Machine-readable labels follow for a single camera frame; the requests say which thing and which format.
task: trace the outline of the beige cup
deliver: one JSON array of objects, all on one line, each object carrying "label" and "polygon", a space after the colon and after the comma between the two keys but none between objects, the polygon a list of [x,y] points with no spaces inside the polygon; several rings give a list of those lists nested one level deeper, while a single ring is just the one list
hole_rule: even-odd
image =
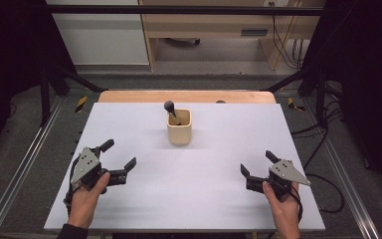
[{"label": "beige cup", "polygon": [[174,145],[185,145],[191,141],[191,112],[185,109],[175,110],[175,114],[181,125],[177,125],[172,114],[167,114],[167,134],[170,143]]}]

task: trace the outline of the white tabletop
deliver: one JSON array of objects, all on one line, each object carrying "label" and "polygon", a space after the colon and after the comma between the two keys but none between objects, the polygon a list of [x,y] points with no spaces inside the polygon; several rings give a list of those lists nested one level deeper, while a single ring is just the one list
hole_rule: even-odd
[{"label": "white tabletop", "polygon": [[[192,139],[175,146],[167,137],[163,104],[97,103],[75,155],[83,147],[114,146],[102,153],[103,168],[122,169],[136,156],[125,185],[100,196],[91,229],[111,232],[230,232],[274,229],[266,197],[246,189],[242,163],[253,176],[266,177],[277,157],[302,171],[281,106],[277,104],[176,104],[192,112]],[[67,222],[63,199],[69,170],[45,229]],[[301,185],[301,230],[324,224],[308,186]]]}]

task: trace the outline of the cable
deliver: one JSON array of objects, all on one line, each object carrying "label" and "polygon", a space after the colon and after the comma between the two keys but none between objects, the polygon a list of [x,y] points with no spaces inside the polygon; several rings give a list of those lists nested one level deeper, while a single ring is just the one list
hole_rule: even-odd
[{"label": "cable", "polygon": [[322,134],[324,133],[325,130],[323,131],[320,131],[320,132],[316,132],[316,133],[312,133],[312,134],[309,134],[309,135],[303,135],[303,136],[293,136],[292,138],[305,138],[305,137],[313,137],[313,136],[316,136],[316,135],[319,135],[319,134]]},{"label": "cable", "polygon": [[[284,59],[286,65],[287,65],[288,67],[292,68],[292,69],[296,69],[295,63],[290,59],[289,55],[287,54],[287,49],[285,48],[285,45],[284,45],[284,43],[282,42],[281,36],[279,35],[278,30],[276,29],[276,20],[275,20],[275,16],[272,16],[272,19],[273,19],[273,42],[274,42],[276,48],[278,49],[279,53],[281,54],[282,58]],[[293,64],[293,66],[290,66],[290,65],[289,65],[289,63],[287,62],[287,59],[284,57],[284,54],[282,53],[282,50],[278,47],[278,44],[276,43],[276,37],[275,37],[275,35],[278,35],[279,41],[280,41],[281,44],[282,44],[282,49],[284,49],[287,59]]]},{"label": "cable", "polygon": [[313,176],[313,177],[319,178],[319,179],[327,182],[331,186],[333,186],[336,189],[336,191],[339,193],[339,196],[340,196],[340,205],[339,205],[339,207],[337,209],[326,210],[326,209],[320,208],[320,211],[323,211],[323,212],[326,212],[326,213],[338,213],[338,212],[340,212],[343,209],[343,206],[345,204],[343,193],[334,183],[332,183],[330,180],[328,180],[328,179],[326,179],[326,178],[324,178],[322,176],[319,176],[319,175],[313,174],[313,173],[306,173],[305,176]]},{"label": "cable", "polygon": [[320,149],[321,145],[324,143],[324,140],[325,138],[327,137],[327,134],[328,134],[328,129],[325,130],[325,133],[324,133],[324,136],[323,138],[321,139],[321,142],[318,144],[318,146],[315,148],[314,152],[311,154],[311,156],[309,157],[308,161],[306,162],[306,164],[303,166],[303,170],[305,171],[305,169],[308,167],[308,165],[311,163],[312,159],[314,158],[315,154],[318,152],[318,150]]},{"label": "cable", "polygon": [[[73,164],[71,165],[70,180],[71,180],[71,178],[73,178],[73,175],[74,175],[74,169],[76,168],[76,165],[77,165],[77,163],[79,162],[79,159],[80,159],[80,157],[76,158],[76,159],[73,161]],[[67,194],[65,195],[65,199],[64,199],[64,203],[65,203],[65,205],[67,206],[68,215],[71,214],[71,203],[73,202],[73,195],[74,195],[74,192],[73,192],[73,186],[71,185],[70,180],[68,181],[69,189],[68,189],[68,192],[67,192]]]},{"label": "cable", "polygon": [[296,188],[292,187],[292,189],[296,195],[294,195],[292,192],[290,192],[289,195],[291,197],[293,197],[293,199],[295,199],[295,201],[299,205],[299,210],[297,213],[297,221],[300,222],[300,219],[302,219],[302,212],[303,212],[302,203],[300,202],[300,196],[299,196],[299,193],[297,192]]},{"label": "cable", "polygon": [[298,41],[298,39],[293,39],[292,60],[296,64],[297,69],[300,70],[300,68],[302,66],[302,61],[303,61],[303,58],[302,58],[303,39],[299,39],[299,51],[298,51],[298,55],[296,57],[295,56],[295,52],[296,52],[296,43],[297,43],[297,41]]},{"label": "cable", "polygon": [[[339,112],[339,111],[340,111],[340,109],[333,110],[327,117],[324,118],[324,120],[328,120],[329,118],[334,116],[334,114],[336,114],[336,112]],[[320,126],[321,124],[322,124],[322,122],[318,122],[318,123],[316,123],[316,124],[314,124],[312,126],[309,126],[307,128],[300,129],[298,131],[292,131],[290,134],[291,135],[297,135],[297,134],[300,134],[300,133],[303,133],[303,132],[307,132],[307,131],[315,129],[317,126]]]}]

